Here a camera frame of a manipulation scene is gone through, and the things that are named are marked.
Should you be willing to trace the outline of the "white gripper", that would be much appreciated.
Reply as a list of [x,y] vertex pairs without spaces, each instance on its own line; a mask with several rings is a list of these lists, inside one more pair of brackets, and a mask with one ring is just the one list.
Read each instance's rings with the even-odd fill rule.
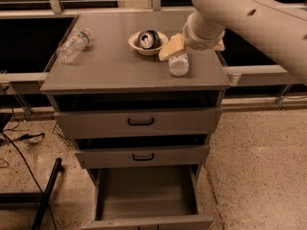
[[161,61],[178,57],[185,52],[185,45],[193,50],[214,48],[215,51],[222,52],[225,49],[223,37],[223,26],[210,21],[198,11],[193,11],[184,24],[183,34],[173,35],[158,56]]

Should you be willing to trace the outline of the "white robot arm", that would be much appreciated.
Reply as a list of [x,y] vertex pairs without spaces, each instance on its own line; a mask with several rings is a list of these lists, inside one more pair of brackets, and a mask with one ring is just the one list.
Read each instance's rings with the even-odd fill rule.
[[306,11],[274,0],[192,0],[192,4],[194,11],[183,31],[160,50],[161,60],[180,56],[188,48],[214,48],[229,29],[307,83]]

